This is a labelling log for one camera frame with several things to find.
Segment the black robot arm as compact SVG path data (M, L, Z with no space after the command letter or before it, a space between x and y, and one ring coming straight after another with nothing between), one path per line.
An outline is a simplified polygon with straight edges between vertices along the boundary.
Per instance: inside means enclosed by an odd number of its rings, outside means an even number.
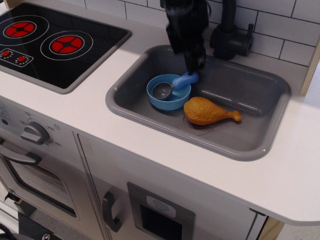
M205 0L162 0L168 25L166 32L175 54L183 53L189 75L205 66L203 32L209 26Z

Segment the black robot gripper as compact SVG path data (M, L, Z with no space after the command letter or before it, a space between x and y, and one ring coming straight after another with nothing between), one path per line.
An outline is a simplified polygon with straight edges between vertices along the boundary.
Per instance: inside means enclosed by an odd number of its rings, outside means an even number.
M184 53L188 75L205 66L206 50L203 31L209 25L207 9L166 11L168 25L166 32L175 54Z

